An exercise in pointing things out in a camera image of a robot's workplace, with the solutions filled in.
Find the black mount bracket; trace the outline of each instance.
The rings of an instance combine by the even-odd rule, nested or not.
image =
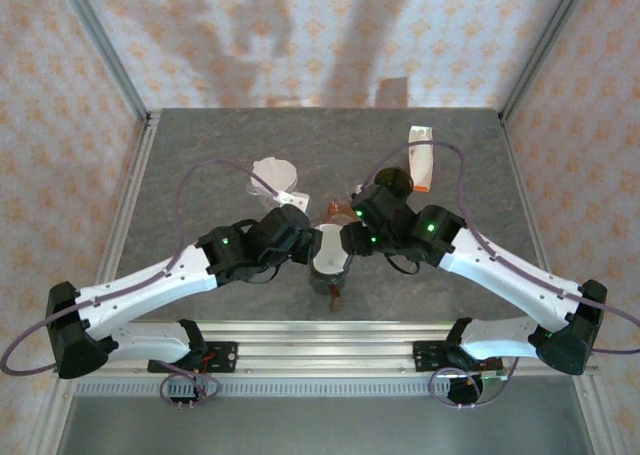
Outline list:
[[[238,359],[237,342],[207,342],[193,320],[182,319],[178,323],[189,337],[189,353],[172,365],[190,372],[233,373]],[[150,373],[172,373],[155,360],[149,360]]]
[[[607,288],[595,280],[588,280],[578,290],[587,300],[599,303],[607,300]],[[569,375],[582,375],[603,316],[602,310],[580,303],[576,313],[567,317],[567,326],[554,333],[538,327],[529,336],[529,343],[536,347],[540,360],[551,368]]]
[[[59,283],[49,291],[47,316],[74,305],[78,291],[69,282]],[[109,353],[118,348],[111,337],[94,340],[85,331],[78,312],[71,312],[47,325],[58,376],[82,377],[107,363]]]
[[[439,368],[455,367],[467,372],[504,370],[502,359],[487,358],[473,363],[458,363],[451,356],[450,345],[445,340],[418,340],[413,342],[413,361],[416,372],[434,372]]]

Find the enclosure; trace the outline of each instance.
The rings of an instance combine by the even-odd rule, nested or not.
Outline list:
[[[3,347],[42,318],[56,283],[171,256],[175,188],[194,164],[288,160],[317,225],[412,126],[465,152],[468,208],[489,239],[640,312],[640,0],[2,2]],[[456,211],[458,160],[436,148],[433,161],[431,189],[409,204]],[[247,182],[229,167],[194,173],[186,239],[264,217]],[[596,355],[573,378],[525,361],[495,405],[456,413],[427,399],[411,341],[516,307],[381,257],[354,260],[341,299],[331,311],[308,269],[285,264],[268,284],[143,316],[240,341],[229,394],[192,413],[142,393],[158,378],[141,363],[77,381],[2,374],[2,453],[637,453],[637,356]],[[596,345],[638,341],[607,315]],[[50,360],[40,331],[12,363]]]

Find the cable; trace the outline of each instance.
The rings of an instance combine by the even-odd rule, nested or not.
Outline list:
[[[180,216],[180,197],[182,196],[182,190],[184,188],[184,185],[186,184],[186,182],[189,179],[189,177],[191,177],[193,172],[196,171],[198,168],[206,167],[206,166],[213,165],[213,164],[228,165],[228,166],[231,166],[231,167],[236,168],[238,170],[241,170],[241,171],[245,172],[247,175],[249,175],[250,177],[254,178],[266,190],[268,190],[269,193],[271,193],[274,196],[278,195],[278,192],[276,192],[267,182],[265,182],[258,175],[253,173],[251,170],[243,167],[239,163],[232,162],[232,161],[229,161],[229,160],[222,160],[222,159],[219,159],[219,158],[211,158],[211,159],[204,160],[202,162],[196,163],[195,165],[193,165],[187,171],[187,173],[185,173],[183,175],[183,177],[180,180],[180,183],[178,184],[178,187],[176,189],[176,194],[175,194],[175,198],[174,198],[174,202],[173,203],[174,203],[174,222],[176,223],[176,228],[177,228],[177,233],[178,233],[178,246],[176,248],[175,253],[173,254],[171,259],[167,263],[166,267],[164,267],[164,269],[162,271],[156,273],[155,275],[152,275],[148,279],[143,280],[142,282],[137,283],[137,284],[135,284],[135,285],[133,285],[131,287],[127,287],[127,288],[124,288],[122,290],[117,290],[117,291],[115,291],[113,293],[110,293],[108,295],[102,295],[102,296],[95,297],[95,302],[91,301],[91,300],[87,300],[85,302],[82,302],[82,303],[79,303],[79,304],[76,304],[76,305],[72,305],[70,307],[64,308],[64,309],[60,310],[59,312],[56,312],[56,313],[44,318],[43,320],[40,320],[39,322],[35,323],[34,325],[32,325],[31,327],[26,329],[24,332],[22,332],[20,335],[18,335],[16,337],[16,339],[13,342],[11,342],[9,344],[9,346],[6,348],[6,350],[2,354],[2,357],[0,358],[0,370],[2,370],[7,375],[11,375],[13,377],[24,377],[24,376],[29,376],[29,375],[36,375],[38,373],[43,373],[43,372],[46,372],[46,371],[49,371],[49,370],[52,370],[52,369],[56,368],[56,364],[52,363],[50,365],[45,365],[45,366],[38,367],[38,368],[31,368],[31,369],[28,369],[28,370],[14,370],[14,369],[9,367],[8,361],[9,361],[9,357],[11,356],[11,354],[15,351],[15,349],[18,347],[18,345],[20,345],[24,341],[24,339],[26,339],[29,335],[35,333],[36,331],[38,331],[39,329],[41,329],[45,325],[49,325],[50,323],[53,323],[56,320],[59,320],[60,318],[64,317],[65,315],[68,315],[70,313],[82,310],[85,307],[89,307],[91,305],[99,305],[102,302],[113,300],[114,298],[122,297],[123,295],[127,295],[127,294],[135,292],[137,290],[141,290],[141,289],[146,288],[149,285],[153,284],[154,282],[160,280],[161,278],[163,278],[164,277],[164,272],[165,271],[170,271],[174,267],[174,265],[180,259],[180,256],[182,255],[182,252],[184,251],[184,248],[185,248],[184,247],[184,224],[182,222],[182,217]]]
[[[264,281],[262,281],[262,282],[253,282],[253,281],[252,281],[252,279],[249,279],[249,280],[243,280],[243,282],[245,282],[245,283],[251,283],[251,284],[253,284],[253,285],[264,285],[265,283],[269,283],[271,280],[273,280],[274,278],[276,278],[276,277],[278,276],[278,273],[280,273],[280,267],[281,267],[281,266],[282,266],[282,264],[280,264],[280,265],[276,265],[276,269],[273,271],[273,274],[272,274],[272,275],[271,275],[267,280],[264,280]]]
[[[513,273],[521,276],[525,280],[528,280],[529,282],[534,283],[534,284],[538,285],[541,288],[544,288],[546,290],[550,290],[551,292],[555,293],[556,295],[558,295],[561,298],[562,297],[566,297],[569,300],[573,300],[574,302],[584,303],[585,305],[589,305],[590,307],[594,307],[594,308],[597,308],[599,310],[603,310],[603,311],[607,311],[607,312],[613,313],[614,315],[617,315],[619,317],[624,318],[625,320],[630,321],[637,328],[640,328],[640,319],[638,319],[637,317],[631,315],[630,313],[625,312],[624,310],[620,310],[619,308],[610,307],[609,305],[605,305],[603,303],[599,303],[599,302],[595,302],[593,300],[589,300],[587,298],[581,297],[580,295],[576,295],[576,294],[573,294],[573,293],[566,293],[562,289],[554,287],[553,285],[547,283],[545,280],[541,280],[538,277],[536,277],[535,275],[531,275],[530,273],[526,272],[525,270],[522,270],[521,268],[517,267],[513,263],[509,262],[509,260],[506,260],[503,257],[501,257],[493,248],[491,248],[491,246],[489,246],[489,244],[484,239],[484,237],[480,234],[480,231],[478,230],[476,224],[473,222],[473,217],[471,216],[471,213],[469,213],[469,210],[467,209],[466,203],[464,201],[464,177],[465,177],[465,173],[466,173],[466,160],[467,160],[467,158],[466,158],[464,152],[459,147],[457,147],[456,145],[454,145],[452,143],[443,142],[443,141],[440,141],[440,140],[421,140],[419,142],[403,143],[398,148],[396,148],[395,150],[393,150],[390,153],[388,153],[382,160],[380,160],[380,162],[378,162],[378,164],[369,173],[369,175],[365,179],[364,183],[362,184],[362,190],[364,190],[367,187],[367,185],[369,185],[369,183],[371,182],[371,180],[373,179],[375,174],[378,173],[378,171],[381,169],[381,167],[387,161],[389,161],[392,157],[396,156],[401,151],[406,150],[409,147],[415,147],[417,145],[435,145],[435,146],[445,147],[445,148],[448,148],[449,150],[455,152],[458,155],[458,158],[460,158],[460,172],[458,173],[458,186],[457,186],[458,207],[460,208],[460,212],[462,213],[462,216],[464,217],[464,219],[467,222],[467,227],[469,228],[469,231],[471,232],[473,237],[476,239],[476,241],[480,244],[480,246],[484,250],[486,250],[486,252],[489,254],[490,257],[493,257],[501,265],[503,265],[504,267],[506,267],[508,270],[512,271]],[[608,349],[608,348],[594,348],[594,349],[592,349],[592,352],[595,352],[595,353],[606,353],[606,354],[610,354],[610,355],[634,355],[636,353],[640,353],[640,348],[631,349],[631,350],[615,350],[615,349]]]
[[[168,375],[164,380],[162,380],[162,383],[160,384],[160,398],[162,399],[163,402],[165,402],[168,405],[177,406],[178,408],[180,408],[182,406],[181,402],[175,403],[175,402],[173,402],[171,400],[171,398],[167,397],[164,394],[165,385],[170,380],[172,380],[174,378],[177,378],[177,377],[186,378],[187,380],[189,380],[191,385],[193,385],[193,388],[194,388],[195,392],[199,392],[199,393],[204,395],[204,397],[200,398],[199,400],[196,400],[195,402],[189,402],[189,406],[191,408],[197,407],[198,405],[204,405],[205,403],[211,401],[216,395],[218,395],[218,393],[220,393],[220,390],[222,389],[222,383],[220,383],[220,380],[218,380],[217,378],[212,377],[211,375],[207,375],[206,373],[190,372],[188,370],[183,370],[182,368],[175,367],[175,366],[171,365],[170,363],[161,362],[160,360],[156,360],[156,361],[160,365],[162,365],[164,368],[166,368],[167,370],[171,370],[172,372],[174,372],[174,373]],[[208,380],[209,382],[212,382],[216,387],[215,391],[211,395],[207,395],[207,391],[206,391],[205,385],[203,384],[203,385],[198,386],[198,383],[196,381],[197,377],[201,377],[201,378],[204,378],[204,379]]]
[[[211,352],[200,361],[202,363],[202,373],[207,373],[207,370],[209,369],[209,362],[214,358],[216,358],[216,353]]]
[[[422,141],[419,141],[419,142],[403,143],[398,148],[396,148],[395,150],[391,151],[384,158],[382,158],[382,160],[380,160],[378,162],[378,164],[374,167],[374,169],[371,172],[369,172],[369,175],[367,176],[367,178],[365,179],[364,183],[362,184],[361,190],[364,190],[367,187],[367,185],[369,185],[369,183],[371,182],[373,177],[375,177],[375,175],[380,171],[382,166],[385,163],[387,163],[387,161],[389,161],[391,158],[396,156],[398,153],[406,150],[407,148],[414,147],[414,146],[417,146],[417,145],[435,145],[435,146],[445,147],[445,148],[448,148],[449,150],[455,152],[458,155],[458,158],[460,159],[460,171],[458,173],[458,183],[457,183],[457,202],[458,202],[458,207],[460,208],[460,212],[462,213],[462,216],[464,217],[464,219],[467,222],[467,227],[469,228],[469,231],[471,232],[473,237],[476,239],[476,241],[480,244],[480,246],[484,250],[487,251],[489,256],[493,257],[498,263],[502,264],[508,270],[511,270],[513,273],[515,273],[517,275],[520,275],[524,279],[526,279],[526,280],[538,285],[539,287],[545,288],[547,290],[551,290],[552,292],[556,293],[560,297],[567,297],[569,300],[573,300],[573,301],[578,302],[578,303],[584,303],[585,305],[589,305],[591,307],[598,308],[600,310],[605,310],[605,311],[611,312],[611,313],[613,313],[615,315],[618,315],[618,316],[620,316],[620,317],[622,317],[622,318],[624,318],[626,320],[629,320],[636,327],[640,328],[640,319],[634,317],[630,313],[627,313],[627,312],[625,312],[623,310],[620,310],[618,308],[615,308],[615,307],[610,307],[610,306],[605,305],[603,303],[594,302],[593,300],[588,300],[588,299],[583,298],[583,297],[581,297],[579,295],[575,295],[575,294],[572,294],[572,293],[565,293],[563,290],[554,287],[553,285],[547,283],[545,280],[541,280],[538,277],[535,277],[535,276],[527,273],[526,271],[520,269],[519,267],[513,265],[511,262],[509,262],[508,260],[506,260],[503,257],[501,257],[500,255],[498,255],[496,253],[496,251],[493,250],[493,248],[491,248],[489,246],[487,241],[480,234],[480,231],[478,230],[478,228],[476,227],[475,223],[473,222],[473,217],[471,216],[471,213],[467,209],[467,206],[466,206],[465,201],[464,201],[464,177],[465,177],[465,173],[466,173],[466,156],[465,156],[464,152],[459,147],[457,147],[456,145],[454,145],[452,143],[443,142],[443,141],[440,141],[440,140],[422,140]],[[614,349],[603,349],[603,348],[598,349],[598,348],[594,348],[594,349],[592,349],[592,352],[595,352],[595,353],[606,353],[606,354],[611,354],[611,355],[633,355],[633,354],[636,354],[636,353],[640,353],[640,348],[632,349],[632,350],[614,350]],[[507,381],[502,384],[502,386],[500,387],[500,390],[498,391],[498,393],[491,400],[488,400],[486,402],[482,402],[480,404],[458,405],[458,404],[453,404],[453,403],[451,403],[451,404],[450,403],[446,403],[446,402],[440,400],[435,395],[434,395],[434,399],[438,403],[440,403],[441,405],[444,405],[444,406],[449,407],[449,408],[458,408],[458,409],[480,407],[480,406],[485,406],[485,405],[488,405],[490,403],[493,403],[504,392],[504,390],[507,388],[507,385],[508,385],[509,381],[511,380],[511,376],[513,375],[513,372],[515,371],[516,366],[518,365],[518,361],[519,361],[519,359],[516,358],[514,363],[513,363],[513,365],[511,366],[511,370],[509,371],[509,375],[508,375]],[[476,388],[476,390],[478,390],[478,387],[477,387],[477,384],[475,383],[475,380],[473,380],[473,378],[471,377],[471,375],[468,372],[466,372],[464,370],[461,370],[459,368],[455,368],[455,367],[447,367],[447,368],[436,370],[433,373],[433,375],[431,375],[431,378],[429,379],[429,383],[427,385],[428,386],[428,390],[429,390],[430,393],[432,393],[432,394],[434,393],[433,392],[433,381],[435,380],[435,377],[438,375],[438,373],[442,373],[442,371],[446,371],[446,370],[456,371],[456,372],[458,372],[460,374],[463,374],[465,377],[467,377],[469,380],[471,380],[473,382],[474,387]]]
[[[480,388],[478,388],[478,384],[476,383],[476,381],[473,379],[473,377],[471,376],[471,374],[469,372],[466,372],[465,370],[462,370],[461,368],[456,368],[456,367],[444,367],[444,368],[439,368],[438,370],[436,370],[435,372],[433,372],[433,374],[431,374],[431,377],[429,377],[429,382],[427,383],[427,389],[429,390],[429,393],[432,394],[434,400],[436,402],[438,402],[440,405],[444,405],[445,407],[448,408],[456,408],[458,410],[463,409],[463,408],[477,408],[477,407],[485,407],[487,405],[492,404],[493,402],[495,402],[498,397],[500,395],[502,395],[504,393],[504,391],[507,389],[507,385],[509,384],[509,381],[511,380],[511,377],[513,376],[513,372],[516,371],[516,367],[518,366],[518,362],[520,361],[519,358],[514,359],[513,363],[511,364],[511,368],[509,369],[509,373],[507,374],[507,381],[504,382],[502,385],[500,385],[500,389],[498,390],[498,393],[496,393],[493,398],[491,398],[490,400],[486,400],[484,402],[480,402],[480,403],[470,403],[468,405],[463,405],[460,403],[447,403],[444,400],[441,400],[440,398],[438,398],[438,396],[435,394],[435,390],[433,387],[433,383],[436,379],[436,377],[438,375],[440,375],[443,372],[456,372],[460,375],[464,375],[468,380],[471,381],[471,384],[473,385],[473,388],[476,391],[476,394],[478,395],[478,398],[480,398]]]
[[[389,265],[391,265],[393,268],[395,268],[398,272],[402,273],[403,275],[415,275],[420,271],[420,264],[417,262],[414,262],[416,265],[416,269],[413,272],[410,272],[408,270],[405,270],[404,268],[399,267],[398,264],[392,260],[391,255],[385,253],[384,258],[387,260],[387,263],[389,263]]]

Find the wall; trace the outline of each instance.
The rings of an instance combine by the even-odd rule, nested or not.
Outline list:
[[[509,125],[555,272],[600,280],[640,315],[640,0],[582,0]],[[597,345],[636,348],[605,316]],[[600,357],[629,453],[640,447],[638,356]]]
[[[92,0],[149,109],[502,108],[559,0]]]
[[[66,0],[0,0],[2,350],[52,285],[95,281],[135,125]],[[52,359],[41,332],[11,362]],[[0,373],[0,453],[24,453],[49,380]]]

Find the small container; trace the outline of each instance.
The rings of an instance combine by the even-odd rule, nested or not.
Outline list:
[[[409,142],[433,140],[431,127],[412,126]],[[409,147],[409,170],[413,179],[413,189],[417,192],[431,190],[433,175],[433,145],[416,145]]]
[[[353,256],[342,248],[342,226],[323,223],[316,228],[322,232],[322,243],[309,264],[311,287],[319,294],[335,297],[335,290],[341,290],[346,283]]]
[[[298,183],[298,171],[291,162],[274,157],[264,158],[253,162],[253,173],[262,178],[276,191],[295,192]],[[255,178],[247,183],[247,193],[260,197],[260,203],[267,210],[279,207],[273,195]]]

